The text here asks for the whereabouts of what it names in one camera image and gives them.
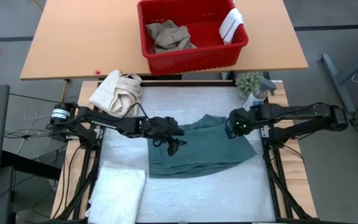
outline wooden table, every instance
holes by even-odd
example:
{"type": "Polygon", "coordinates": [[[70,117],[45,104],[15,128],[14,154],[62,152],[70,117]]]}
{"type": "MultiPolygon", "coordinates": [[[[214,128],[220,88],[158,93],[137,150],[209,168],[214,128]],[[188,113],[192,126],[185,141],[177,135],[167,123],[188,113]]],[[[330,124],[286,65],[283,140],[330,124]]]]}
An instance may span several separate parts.
{"type": "MultiPolygon", "coordinates": [[[[149,75],[140,48],[139,0],[49,0],[22,80],[102,77],[113,70],[149,75]]],[[[238,0],[249,43],[231,67],[201,72],[308,68],[283,0],[238,0]]]]}
{"type": "MultiPolygon", "coordinates": [[[[222,80],[215,80],[213,82],[225,82],[222,80]]],[[[88,81],[83,82],[80,97],[78,100],[78,104],[80,106],[89,106],[88,105],[88,99],[92,95],[92,93],[95,91],[95,89],[98,86],[97,81],[88,81]]],[[[287,96],[285,94],[283,83],[277,83],[277,91],[276,95],[274,97],[269,97],[269,102],[271,103],[277,103],[283,106],[288,106],[287,96]]],[[[293,123],[292,121],[281,121],[276,126],[285,128],[287,126],[291,126],[293,123]]],[[[62,175],[60,175],[60,181],[59,186],[57,189],[57,193],[55,196],[55,202],[53,204],[52,214],[51,217],[53,217],[56,214],[57,208],[59,206],[60,200],[62,198],[62,190],[63,190],[63,172],[65,172],[65,183],[67,187],[67,177],[68,177],[68,165],[71,161],[71,158],[73,157],[73,154],[77,147],[79,146],[79,142],[76,141],[70,141],[67,146],[66,151],[66,158],[65,158],[65,170],[62,170],[62,175]]],[[[290,146],[300,152],[298,141],[296,140],[289,140],[287,142],[287,146],[290,146]]],[[[314,203],[313,199],[311,197],[308,178],[306,176],[305,167],[303,165],[302,160],[297,156],[295,153],[291,152],[287,148],[283,148],[280,151],[281,153],[281,159],[283,164],[283,170],[285,173],[285,178],[287,182],[287,187],[289,191],[292,193],[296,201],[304,208],[304,210],[309,213],[309,215],[315,217],[316,216],[316,210],[314,209],[314,203]]],[[[83,158],[84,158],[85,151],[80,150],[76,153],[75,158],[73,159],[73,163],[71,165],[71,174],[70,174],[70,188],[68,189],[68,203],[72,199],[75,188],[78,183],[78,179],[81,174],[81,168],[83,165],[83,158]]],[[[90,159],[89,161],[89,170],[92,166],[93,159],[90,159]]],[[[278,201],[279,201],[279,207],[280,211],[282,213],[282,217],[287,217],[287,214],[285,213],[285,206],[283,202],[283,196],[281,192],[277,189],[278,194],[278,201]]],[[[86,192],[82,199],[82,209],[80,211],[80,218],[83,218],[85,216],[85,209],[86,203],[88,199],[88,192],[86,192]]],[[[58,214],[60,214],[63,211],[64,206],[62,205],[58,211],[58,214]]]]}

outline spray bottle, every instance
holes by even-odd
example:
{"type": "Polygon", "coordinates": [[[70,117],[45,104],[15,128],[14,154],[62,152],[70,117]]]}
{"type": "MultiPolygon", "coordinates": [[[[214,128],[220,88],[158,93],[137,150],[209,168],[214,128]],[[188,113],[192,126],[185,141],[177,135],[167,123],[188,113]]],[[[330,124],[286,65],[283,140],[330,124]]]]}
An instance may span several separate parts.
{"type": "Polygon", "coordinates": [[[267,91],[270,91],[270,94],[274,96],[274,90],[277,89],[277,86],[271,80],[262,78],[259,81],[259,88],[252,91],[248,96],[247,101],[244,103],[244,109],[246,111],[250,110],[251,106],[256,106],[261,104],[267,97],[267,91]]]}

